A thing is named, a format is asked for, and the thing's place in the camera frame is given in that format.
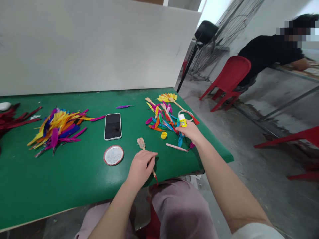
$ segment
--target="yellow cap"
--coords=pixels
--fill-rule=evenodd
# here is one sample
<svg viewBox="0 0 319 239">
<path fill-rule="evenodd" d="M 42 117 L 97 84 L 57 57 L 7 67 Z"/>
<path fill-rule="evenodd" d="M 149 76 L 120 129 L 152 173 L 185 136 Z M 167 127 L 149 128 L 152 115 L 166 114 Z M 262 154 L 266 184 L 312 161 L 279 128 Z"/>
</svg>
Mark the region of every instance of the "yellow cap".
<svg viewBox="0 0 319 239">
<path fill-rule="evenodd" d="M 166 139 L 167 133 L 166 133 L 166 132 L 163 132 L 160 137 L 161 137 L 162 139 Z"/>
</svg>

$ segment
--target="table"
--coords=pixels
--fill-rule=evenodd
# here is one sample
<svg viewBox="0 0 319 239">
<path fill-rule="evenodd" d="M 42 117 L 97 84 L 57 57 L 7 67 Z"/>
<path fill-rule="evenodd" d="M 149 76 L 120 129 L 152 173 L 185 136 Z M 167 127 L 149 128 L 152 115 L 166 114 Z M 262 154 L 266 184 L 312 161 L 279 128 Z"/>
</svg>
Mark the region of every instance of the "table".
<svg viewBox="0 0 319 239">
<path fill-rule="evenodd" d="M 140 150 L 136 142 L 140 137 L 144 139 L 147 150 L 158 152 L 155 172 L 159 181 L 203 169 L 196 149 L 187 153 L 166 146 L 166 143 L 177 145 L 178 137 L 174 132 L 168 132 L 167 139 L 163 140 L 160 132 L 145 125 L 145 121 L 153 116 L 145 98 L 157 103 L 158 95 L 167 92 L 176 93 L 173 88 L 157 88 L 2 97 L 1 101 L 12 104 L 21 102 L 17 116 L 38 106 L 43 107 L 37 112 L 42 119 L 56 106 L 71 112 L 88 108 L 88 117 L 120 113 L 122 138 L 105 141 L 105 120 L 85 121 L 81 128 L 88 129 L 79 137 L 82 141 L 60 146 L 54 157 L 50 150 L 35 158 L 37 151 L 29 150 L 26 144 L 33 139 L 37 132 L 34 128 L 42 121 L 11 130 L 0 140 L 0 187 L 3 192 L 0 197 L 0 229 L 113 198 L 127 177 L 134 155 Z M 193 113 L 181 97 L 177 102 Z M 134 107 L 115 109 L 120 105 Z M 180 109 L 175 104 L 172 107 L 173 115 L 177 115 Z M 194 115 L 201 122 L 198 128 L 222 158 L 227 163 L 233 161 L 231 153 Z M 189 144 L 190 140 L 184 141 L 182 147 L 188 148 Z M 108 166 L 103 161 L 103 154 L 111 145 L 120 145 L 124 150 L 124 158 L 116 166 Z M 154 183 L 155 179 L 150 177 L 145 186 Z"/>
<path fill-rule="evenodd" d="M 292 76 L 300 77 L 300 78 L 306 79 L 308 81 L 319 83 L 319 77 L 318 76 L 310 74 L 308 72 L 294 70 L 294 68 L 292 66 L 289 66 L 289 65 L 280 66 L 279 64 L 275 64 L 271 68 L 274 69 L 274 70 L 278 70 L 278 71 L 284 72 L 286 74 L 292 75 Z M 287 102 L 286 104 L 284 104 L 281 107 L 279 107 L 278 109 L 270 112 L 269 114 L 261 117 L 258 120 L 258 122 L 262 122 L 262 121 L 268 120 L 269 116 L 277 113 L 278 111 L 281 111 L 281 110 L 287 108 L 288 106 L 296 103 L 297 101 L 301 100 L 302 98 L 304 98 L 304 97 L 306 97 L 306 96 L 308 96 L 308 95 L 310 95 L 310 94 L 312 94 L 312 93 L 314 93 L 314 92 L 316 92 L 318 90 L 319 90 L 319 85 L 316 86 L 315 88 L 305 92 L 304 94 L 296 97 L 295 99 Z"/>
</svg>

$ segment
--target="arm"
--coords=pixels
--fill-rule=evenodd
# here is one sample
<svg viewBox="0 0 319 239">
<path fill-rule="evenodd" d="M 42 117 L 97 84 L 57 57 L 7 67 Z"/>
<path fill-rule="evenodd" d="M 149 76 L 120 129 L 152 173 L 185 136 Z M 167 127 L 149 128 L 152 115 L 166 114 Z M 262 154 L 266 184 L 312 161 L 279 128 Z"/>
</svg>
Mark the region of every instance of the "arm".
<svg viewBox="0 0 319 239">
<path fill-rule="evenodd" d="M 227 221 L 231 233 L 246 224 L 258 222 L 269 226 L 267 215 L 215 148 L 201 134 L 193 122 L 187 128 L 176 128 L 196 145 L 210 188 Z"/>
<path fill-rule="evenodd" d="M 304 71 L 310 67 L 310 64 L 306 58 L 302 58 L 298 61 L 290 63 L 296 70 Z"/>
<path fill-rule="evenodd" d="M 115 195 L 110 207 L 92 231 L 89 239 L 125 238 L 134 198 L 149 178 L 157 153 L 141 150 L 131 164 L 129 175 Z"/>
</svg>

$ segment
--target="phone screen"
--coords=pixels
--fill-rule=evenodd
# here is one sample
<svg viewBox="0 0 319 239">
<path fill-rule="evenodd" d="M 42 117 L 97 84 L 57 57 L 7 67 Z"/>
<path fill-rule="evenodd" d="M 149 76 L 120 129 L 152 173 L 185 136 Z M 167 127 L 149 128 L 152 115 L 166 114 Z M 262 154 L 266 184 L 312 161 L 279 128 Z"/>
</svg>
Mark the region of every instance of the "phone screen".
<svg viewBox="0 0 319 239">
<path fill-rule="evenodd" d="M 121 116 L 120 114 L 110 114 L 105 118 L 104 139 L 121 137 Z"/>
</svg>

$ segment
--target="pink pants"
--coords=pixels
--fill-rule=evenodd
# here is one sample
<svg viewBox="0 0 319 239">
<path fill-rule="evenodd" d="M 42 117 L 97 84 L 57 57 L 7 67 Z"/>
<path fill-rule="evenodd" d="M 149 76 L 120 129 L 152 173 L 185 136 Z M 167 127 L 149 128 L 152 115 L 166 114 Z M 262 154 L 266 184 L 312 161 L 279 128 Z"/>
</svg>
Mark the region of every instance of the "pink pants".
<svg viewBox="0 0 319 239">
<path fill-rule="evenodd" d="M 152 190 L 152 204 L 161 222 L 160 238 L 218 238 L 207 201 L 187 181 L 162 182 Z M 88 238 L 109 205 L 110 202 L 91 208 L 75 238 Z M 130 222 L 126 238 L 137 238 Z"/>
</svg>

